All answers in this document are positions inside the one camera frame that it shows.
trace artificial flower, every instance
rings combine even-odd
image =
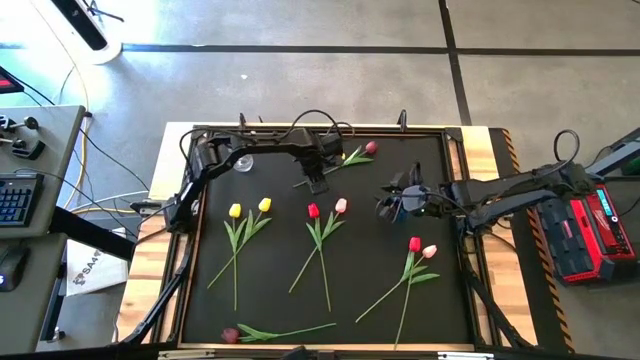
[[[364,147],[365,153],[373,155],[378,151],[378,144],[375,141],[369,141]]]
[[[262,212],[269,211],[269,209],[271,209],[271,199],[269,198],[262,199],[262,201],[260,201],[260,204],[258,204],[258,209],[260,209],[260,211]]]
[[[417,236],[412,237],[409,240],[409,251],[411,252],[420,252],[420,238]]]
[[[436,254],[436,251],[438,251],[437,246],[429,245],[426,248],[424,248],[424,250],[422,250],[422,256],[424,256],[426,259],[431,259],[433,255]]]
[[[240,214],[242,214],[242,206],[240,206],[240,204],[231,205],[231,208],[229,209],[229,216],[237,219],[240,217]]]
[[[238,342],[238,338],[240,337],[240,331],[234,328],[227,328],[222,330],[222,339],[227,342],[227,344],[236,344]]]
[[[339,199],[336,203],[336,212],[344,214],[345,211],[347,211],[347,199]]]
[[[307,207],[309,209],[309,217],[312,219],[317,219],[320,216],[320,210],[318,209],[318,205],[315,203],[309,204]]]

